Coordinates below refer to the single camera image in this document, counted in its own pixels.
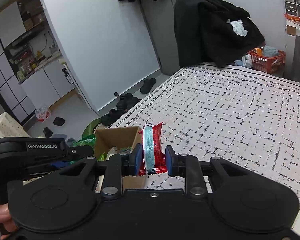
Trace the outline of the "person's left hand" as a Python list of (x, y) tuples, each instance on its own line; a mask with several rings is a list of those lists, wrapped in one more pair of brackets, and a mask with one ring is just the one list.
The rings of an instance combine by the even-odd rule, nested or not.
[(14, 223), (8, 209), (8, 204), (0, 205), (0, 224), (3, 224), (4, 228), (8, 232), (14, 232), (15, 230), (17, 230), (17, 226)]

